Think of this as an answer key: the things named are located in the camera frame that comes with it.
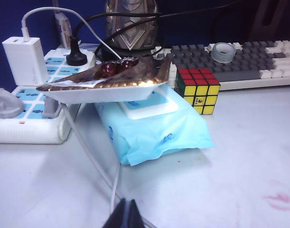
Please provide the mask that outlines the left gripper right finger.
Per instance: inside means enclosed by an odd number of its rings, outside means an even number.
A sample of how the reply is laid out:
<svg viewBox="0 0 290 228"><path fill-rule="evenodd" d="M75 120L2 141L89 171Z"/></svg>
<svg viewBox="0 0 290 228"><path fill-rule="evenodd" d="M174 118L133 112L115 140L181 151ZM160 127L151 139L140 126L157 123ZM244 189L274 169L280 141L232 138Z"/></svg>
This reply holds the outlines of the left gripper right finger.
<svg viewBox="0 0 290 228"><path fill-rule="evenodd" d="M130 203L130 228L145 228L134 199L132 199Z"/></svg>

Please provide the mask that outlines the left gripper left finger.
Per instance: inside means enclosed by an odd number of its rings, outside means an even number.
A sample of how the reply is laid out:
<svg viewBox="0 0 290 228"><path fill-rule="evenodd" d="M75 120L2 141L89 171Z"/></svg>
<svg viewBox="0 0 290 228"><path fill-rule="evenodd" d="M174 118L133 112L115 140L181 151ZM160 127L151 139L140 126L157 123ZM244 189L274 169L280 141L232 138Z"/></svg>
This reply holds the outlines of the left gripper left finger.
<svg viewBox="0 0 290 228"><path fill-rule="evenodd" d="M111 213L104 228L126 228L127 222L124 220L126 199L121 199L114 211Z"/></svg>

